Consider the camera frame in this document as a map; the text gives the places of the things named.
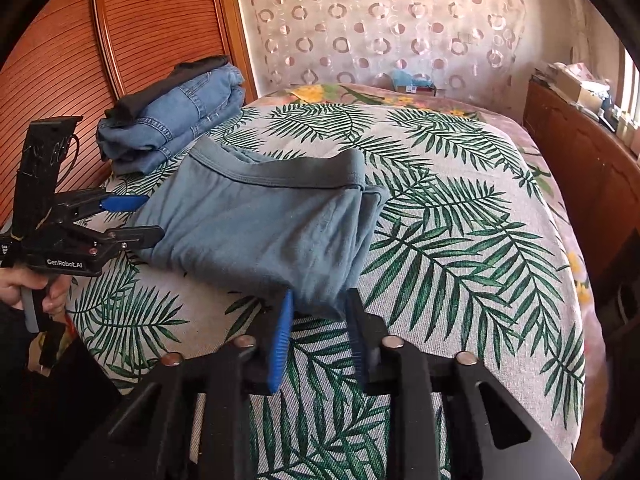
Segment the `blue-grey cotton pants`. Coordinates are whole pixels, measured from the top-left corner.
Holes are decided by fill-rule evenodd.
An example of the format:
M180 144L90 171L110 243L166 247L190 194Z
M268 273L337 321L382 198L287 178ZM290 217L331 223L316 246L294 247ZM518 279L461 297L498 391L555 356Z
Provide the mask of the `blue-grey cotton pants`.
M279 160L201 138L128 223L163 229L139 252L154 268L341 320L389 197L358 150Z

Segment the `folded blue denim jeans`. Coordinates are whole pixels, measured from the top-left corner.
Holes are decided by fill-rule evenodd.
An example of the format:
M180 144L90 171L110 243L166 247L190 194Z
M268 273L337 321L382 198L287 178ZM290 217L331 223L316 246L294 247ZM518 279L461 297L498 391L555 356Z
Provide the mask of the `folded blue denim jeans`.
M114 174L149 174L201 134L239 114L244 78L230 62L170 90L132 122L102 118L96 128L101 158Z

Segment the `folded dark grey garment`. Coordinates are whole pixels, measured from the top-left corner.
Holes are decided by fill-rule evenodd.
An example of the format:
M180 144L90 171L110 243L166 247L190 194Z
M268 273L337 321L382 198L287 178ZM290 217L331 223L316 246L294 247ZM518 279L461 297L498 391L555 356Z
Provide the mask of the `folded dark grey garment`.
M166 78L154 82L138 92L123 96L105 112L105 117L115 119L116 122L132 122L145 107L170 90L211 70L224 67L228 63L229 59L225 55L208 56L193 62L179 63Z

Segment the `palm leaf print blanket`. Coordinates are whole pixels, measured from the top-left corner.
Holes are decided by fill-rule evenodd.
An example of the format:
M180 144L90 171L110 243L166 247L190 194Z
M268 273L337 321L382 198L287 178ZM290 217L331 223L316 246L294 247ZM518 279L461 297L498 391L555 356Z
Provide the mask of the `palm leaf print blanket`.
M575 282L558 224L506 130L459 112L294 102L246 108L212 138L276 159L360 151L368 182L390 193L358 284L368 311L426 352L474 353L561 453L573 453L586 374ZM121 256L76 282L68 312L127 389L163 351L212 351L261 308ZM296 324L284 384L255 399L250 416L259 478L383 477L388 403L360 392L340 323Z

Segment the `wooden slatted wardrobe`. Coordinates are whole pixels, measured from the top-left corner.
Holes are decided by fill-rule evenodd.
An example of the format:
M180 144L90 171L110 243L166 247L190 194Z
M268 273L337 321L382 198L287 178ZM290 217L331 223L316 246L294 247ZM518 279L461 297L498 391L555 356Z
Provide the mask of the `wooden slatted wardrobe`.
M166 77L180 62L225 55L257 98L238 0L49 0L1 70L1 215L12 212L15 174L30 122L79 116L80 149L63 190L102 183L110 167L94 142L104 110Z

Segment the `pink floral bed sheet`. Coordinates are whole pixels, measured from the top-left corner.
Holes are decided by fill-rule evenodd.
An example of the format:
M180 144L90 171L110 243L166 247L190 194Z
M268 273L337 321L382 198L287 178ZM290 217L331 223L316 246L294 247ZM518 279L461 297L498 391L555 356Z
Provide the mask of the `pink floral bed sheet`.
M510 136L529 168L530 178L537 182L539 196L547 202L558 228L559 237L561 237L567 252L582 311L586 357L596 361L605 357L602 328L597 317L586 259L570 223L564 197L548 162L544 160L538 145L520 122L480 104L445 96L445 93L442 92L437 96L428 96L423 92L405 94L366 84L313 84L308 87L287 88L262 96L251 102L250 106L282 106L294 102L382 105L416 108L417 110L436 110L436 112L452 116L473 116L478 122L491 125Z

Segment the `blue tissue box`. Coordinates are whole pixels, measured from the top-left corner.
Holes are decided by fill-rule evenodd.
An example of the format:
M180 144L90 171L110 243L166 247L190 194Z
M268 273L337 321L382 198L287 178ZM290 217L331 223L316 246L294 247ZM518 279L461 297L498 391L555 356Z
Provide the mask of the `blue tissue box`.
M396 92L436 96L437 88L429 76L411 75L405 70L395 68L390 72L390 80Z

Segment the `wooden side cabinet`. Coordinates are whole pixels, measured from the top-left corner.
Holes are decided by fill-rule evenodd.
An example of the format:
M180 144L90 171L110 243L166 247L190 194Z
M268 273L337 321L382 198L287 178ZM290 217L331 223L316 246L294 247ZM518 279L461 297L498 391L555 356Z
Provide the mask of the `wooden side cabinet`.
M536 79L523 122L559 185L590 278L638 278L639 166L631 154Z

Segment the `cardboard box with clutter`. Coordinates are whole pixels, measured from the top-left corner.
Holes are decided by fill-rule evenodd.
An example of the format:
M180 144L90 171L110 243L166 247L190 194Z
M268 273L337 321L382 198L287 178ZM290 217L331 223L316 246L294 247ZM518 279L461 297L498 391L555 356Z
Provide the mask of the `cardboard box with clutter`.
M597 79L584 63L539 63L534 76L567 104L594 120L610 96L610 84Z

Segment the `circle pattern sheer curtain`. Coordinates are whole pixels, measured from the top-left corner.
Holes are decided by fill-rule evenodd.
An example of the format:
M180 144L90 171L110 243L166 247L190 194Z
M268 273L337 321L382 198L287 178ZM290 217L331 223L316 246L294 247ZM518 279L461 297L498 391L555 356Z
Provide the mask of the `circle pattern sheer curtain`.
M240 0L260 93L382 86L393 72L485 101L510 84L523 0Z

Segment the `window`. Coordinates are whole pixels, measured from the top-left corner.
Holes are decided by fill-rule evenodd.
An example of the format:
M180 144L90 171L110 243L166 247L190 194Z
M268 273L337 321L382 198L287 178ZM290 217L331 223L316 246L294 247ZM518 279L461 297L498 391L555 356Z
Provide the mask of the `window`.
M631 125L638 127L640 115L640 74L639 69L626 48L620 55L620 68L623 75L618 80L622 84L620 89L620 104L618 107L624 112Z

